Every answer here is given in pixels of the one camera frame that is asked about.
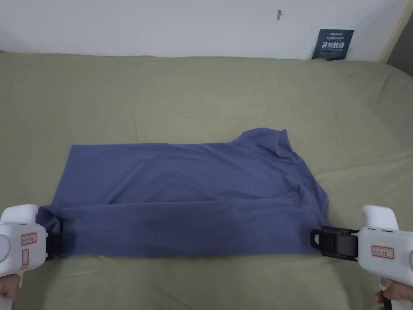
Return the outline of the person's right hand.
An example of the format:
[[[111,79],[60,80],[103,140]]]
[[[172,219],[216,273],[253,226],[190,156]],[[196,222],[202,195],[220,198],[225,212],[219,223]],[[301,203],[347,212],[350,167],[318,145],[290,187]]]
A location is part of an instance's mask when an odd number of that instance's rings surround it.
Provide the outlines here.
[[[380,278],[380,285],[385,288],[384,291],[378,291],[374,295],[374,300],[376,304],[381,305],[379,310],[385,310],[384,299],[387,298],[392,301],[392,303],[406,302],[410,306],[413,305],[413,287],[406,285],[404,283],[394,281],[388,278]]]

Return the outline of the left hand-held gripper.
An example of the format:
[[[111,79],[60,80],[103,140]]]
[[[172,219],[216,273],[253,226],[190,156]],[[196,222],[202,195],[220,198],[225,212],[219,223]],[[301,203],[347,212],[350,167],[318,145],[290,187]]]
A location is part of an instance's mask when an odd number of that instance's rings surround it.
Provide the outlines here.
[[[6,208],[0,219],[0,275],[40,267],[63,253],[61,221],[34,204]]]

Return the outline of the person's left hand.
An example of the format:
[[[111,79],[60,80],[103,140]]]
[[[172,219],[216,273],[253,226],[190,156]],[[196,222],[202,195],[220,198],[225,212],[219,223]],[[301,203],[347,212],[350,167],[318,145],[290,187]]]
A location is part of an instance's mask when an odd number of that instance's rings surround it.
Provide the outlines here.
[[[20,289],[20,276],[10,274],[0,278],[0,295],[6,299],[14,299]]]

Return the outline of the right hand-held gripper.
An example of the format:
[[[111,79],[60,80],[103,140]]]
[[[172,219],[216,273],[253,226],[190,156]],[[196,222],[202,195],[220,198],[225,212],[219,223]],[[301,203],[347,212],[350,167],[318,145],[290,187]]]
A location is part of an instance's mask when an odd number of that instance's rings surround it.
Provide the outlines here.
[[[365,205],[360,230],[324,226],[313,229],[310,244],[322,255],[357,262],[381,278],[413,285],[413,234],[400,230],[388,207]]]

